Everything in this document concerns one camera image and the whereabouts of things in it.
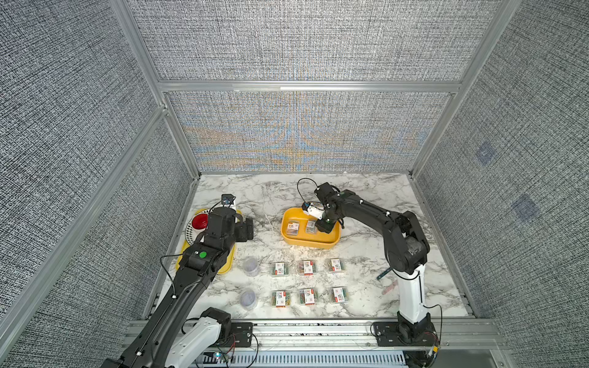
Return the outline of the rectangular paper clip box six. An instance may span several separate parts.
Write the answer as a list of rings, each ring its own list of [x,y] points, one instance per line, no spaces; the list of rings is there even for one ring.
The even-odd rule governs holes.
[[[317,233],[316,221],[308,221],[305,227],[305,233],[314,235]]]

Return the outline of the yellow plastic storage box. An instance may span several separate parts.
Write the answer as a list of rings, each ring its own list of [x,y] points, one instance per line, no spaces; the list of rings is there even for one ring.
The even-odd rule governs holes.
[[[300,222],[300,230],[297,236],[289,237],[286,235],[286,227],[289,221],[297,220]],[[319,232],[314,235],[306,234],[305,227],[308,221],[317,221],[317,219],[307,215],[300,208],[289,208],[285,211],[282,224],[281,235],[285,242],[289,245],[298,245],[309,248],[333,248],[341,238],[341,225],[337,224],[330,234]]]

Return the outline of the rectangular paper clip box four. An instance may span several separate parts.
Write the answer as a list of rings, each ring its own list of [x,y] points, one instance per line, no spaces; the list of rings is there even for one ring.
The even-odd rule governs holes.
[[[291,220],[288,222],[286,227],[286,235],[289,237],[295,237],[298,235],[300,230],[300,222],[297,220]]]

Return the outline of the clear round paper clip jar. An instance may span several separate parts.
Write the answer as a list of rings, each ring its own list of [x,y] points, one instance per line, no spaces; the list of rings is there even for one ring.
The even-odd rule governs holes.
[[[259,260],[255,257],[248,257],[242,261],[242,271],[249,277],[255,277],[259,275],[261,269]]]

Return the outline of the rectangular paper clip box eight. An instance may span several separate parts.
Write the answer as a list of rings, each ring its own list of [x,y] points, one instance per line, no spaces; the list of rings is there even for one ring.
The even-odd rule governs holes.
[[[328,273],[339,274],[345,272],[345,264],[341,259],[327,259],[326,269]]]

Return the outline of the rectangular paper clip box five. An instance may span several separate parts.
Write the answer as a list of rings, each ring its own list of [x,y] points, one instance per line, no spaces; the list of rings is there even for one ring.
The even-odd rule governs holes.
[[[304,276],[311,276],[316,273],[316,265],[313,260],[303,260],[298,263],[298,273]]]

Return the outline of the rectangular paper clip box seven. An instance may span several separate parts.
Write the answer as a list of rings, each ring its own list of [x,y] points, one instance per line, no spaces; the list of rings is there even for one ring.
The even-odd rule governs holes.
[[[343,304],[349,300],[348,290],[343,286],[330,288],[328,295],[330,302],[334,304]]]

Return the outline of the rectangular paper clip box three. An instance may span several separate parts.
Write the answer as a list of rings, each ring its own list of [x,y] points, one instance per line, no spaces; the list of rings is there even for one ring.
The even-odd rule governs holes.
[[[302,288],[298,291],[299,303],[301,305],[310,306],[316,305],[318,302],[317,292],[315,288]]]

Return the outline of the rectangular paper clip box two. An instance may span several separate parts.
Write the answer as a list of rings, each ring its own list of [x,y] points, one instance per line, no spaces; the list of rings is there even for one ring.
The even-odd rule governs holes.
[[[291,305],[291,293],[289,291],[273,291],[271,293],[271,305],[275,308],[286,308]]]

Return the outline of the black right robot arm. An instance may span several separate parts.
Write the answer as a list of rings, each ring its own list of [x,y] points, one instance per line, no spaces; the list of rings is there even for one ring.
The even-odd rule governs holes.
[[[330,233],[346,218],[354,219],[381,235],[389,269],[398,280],[397,342],[418,343],[435,332],[426,307],[425,268],[430,251],[422,226],[411,211],[399,213],[374,205],[350,190],[339,191],[325,182],[314,193],[322,209],[309,205],[318,231]]]

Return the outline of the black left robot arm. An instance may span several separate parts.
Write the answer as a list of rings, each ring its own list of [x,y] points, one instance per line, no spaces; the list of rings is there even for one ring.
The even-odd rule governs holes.
[[[254,238],[254,225],[232,207],[208,214],[208,225],[182,253],[171,286],[150,320],[117,359],[103,367],[188,367],[209,347],[230,335],[231,315],[208,308],[196,325],[178,337],[193,306],[226,264],[237,242]]]

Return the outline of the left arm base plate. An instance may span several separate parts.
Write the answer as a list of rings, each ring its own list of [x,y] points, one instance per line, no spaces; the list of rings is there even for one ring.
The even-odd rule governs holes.
[[[231,329],[224,347],[251,347],[253,339],[252,322],[232,322]]]

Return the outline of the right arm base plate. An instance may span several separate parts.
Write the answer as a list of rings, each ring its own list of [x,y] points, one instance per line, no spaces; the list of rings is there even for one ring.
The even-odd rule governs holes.
[[[407,322],[374,322],[372,331],[379,347],[432,347],[439,337],[431,321],[424,324]]]

